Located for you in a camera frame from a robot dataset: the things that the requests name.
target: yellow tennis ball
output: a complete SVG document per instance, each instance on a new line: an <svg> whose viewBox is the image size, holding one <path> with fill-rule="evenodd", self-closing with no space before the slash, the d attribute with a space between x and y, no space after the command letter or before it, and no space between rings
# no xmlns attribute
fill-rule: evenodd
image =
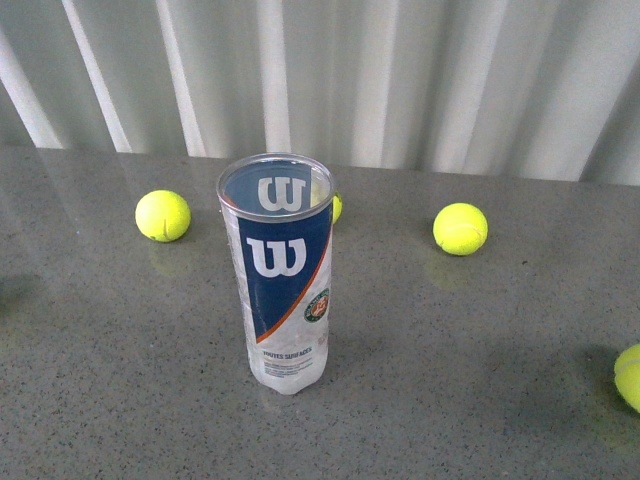
<svg viewBox="0 0 640 480"><path fill-rule="evenodd" d="M629 405L640 412L640 344L622 352L613 370L618 392Z"/></svg>
<svg viewBox="0 0 640 480"><path fill-rule="evenodd" d="M190 223L191 210L186 200L169 190L147 193L136 207L136 225L140 232L157 242L177 240Z"/></svg>
<svg viewBox="0 0 640 480"><path fill-rule="evenodd" d="M471 255L484 245L488 234L484 214L468 203L444 207L433 222L436 243L452 255Z"/></svg>
<svg viewBox="0 0 640 480"><path fill-rule="evenodd" d="M333 196L333 223L336 223L342 214L342 196L336 192Z"/></svg>

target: speckled surface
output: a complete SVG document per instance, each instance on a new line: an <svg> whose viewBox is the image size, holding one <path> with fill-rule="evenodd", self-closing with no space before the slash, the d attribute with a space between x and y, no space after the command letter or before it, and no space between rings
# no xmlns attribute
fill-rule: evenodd
<svg viewBox="0 0 640 480"><path fill-rule="evenodd" d="M640 189L332 168L329 361L249 371L210 159L0 149L0 478L635 478L612 385L640 341ZM155 244L133 212L193 209ZM485 246L431 222L482 208Z"/></svg>

